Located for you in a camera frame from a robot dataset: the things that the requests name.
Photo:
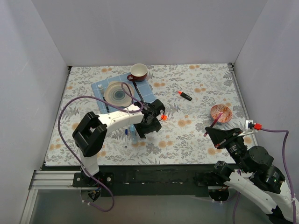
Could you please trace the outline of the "light blue highlighter cap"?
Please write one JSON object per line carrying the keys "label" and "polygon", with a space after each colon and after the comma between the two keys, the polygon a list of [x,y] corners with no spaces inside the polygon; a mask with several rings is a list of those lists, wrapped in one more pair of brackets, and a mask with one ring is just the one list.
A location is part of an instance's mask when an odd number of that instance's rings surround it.
{"label": "light blue highlighter cap", "polygon": [[135,134],[136,133],[136,130],[135,130],[135,126],[134,125],[130,125],[130,132]]}

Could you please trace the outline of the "light blue highlighter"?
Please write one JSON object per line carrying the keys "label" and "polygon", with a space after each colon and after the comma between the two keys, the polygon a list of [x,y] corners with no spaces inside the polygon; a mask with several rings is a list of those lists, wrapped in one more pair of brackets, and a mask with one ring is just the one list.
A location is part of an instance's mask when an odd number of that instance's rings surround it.
{"label": "light blue highlighter", "polygon": [[131,141],[133,145],[136,145],[138,143],[136,133],[131,133]]}

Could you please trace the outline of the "pink pen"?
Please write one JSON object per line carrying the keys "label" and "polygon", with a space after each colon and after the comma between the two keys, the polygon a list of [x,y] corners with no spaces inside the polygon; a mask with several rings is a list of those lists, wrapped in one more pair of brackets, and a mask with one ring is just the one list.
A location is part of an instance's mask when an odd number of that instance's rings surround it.
{"label": "pink pen", "polygon": [[[213,126],[218,122],[218,120],[221,118],[221,116],[222,116],[222,114],[223,114],[223,112],[220,112],[219,114],[218,114],[218,116],[216,117],[216,119],[213,121],[213,123],[209,126],[210,128],[213,128]],[[208,135],[208,132],[206,131],[205,133],[204,133],[204,137],[206,137]]]}

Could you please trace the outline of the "orange black highlighter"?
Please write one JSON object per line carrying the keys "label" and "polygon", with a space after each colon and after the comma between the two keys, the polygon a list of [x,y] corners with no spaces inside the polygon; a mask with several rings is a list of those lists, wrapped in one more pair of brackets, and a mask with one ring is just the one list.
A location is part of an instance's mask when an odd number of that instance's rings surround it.
{"label": "orange black highlighter", "polygon": [[182,91],[178,91],[179,95],[185,99],[187,99],[188,101],[192,101],[192,97],[190,97],[189,95],[185,94]]}

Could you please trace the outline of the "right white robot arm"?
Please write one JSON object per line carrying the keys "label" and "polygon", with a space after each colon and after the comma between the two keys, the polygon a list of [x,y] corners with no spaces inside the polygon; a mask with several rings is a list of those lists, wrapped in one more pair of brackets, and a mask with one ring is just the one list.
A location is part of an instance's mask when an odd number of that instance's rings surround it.
{"label": "right white robot arm", "polygon": [[297,224],[299,202],[295,197],[288,173],[282,173],[272,163],[274,158],[261,146],[248,148],[244,136],[261,130],[259,124],[249,123],[246,131],[239,128],[205,130],[217,149],[226,149],[236,165],[249,178],[241,177],[224,161],[218,161],[210,176],[216,185],[229,186],[255,203],[273,224]]}

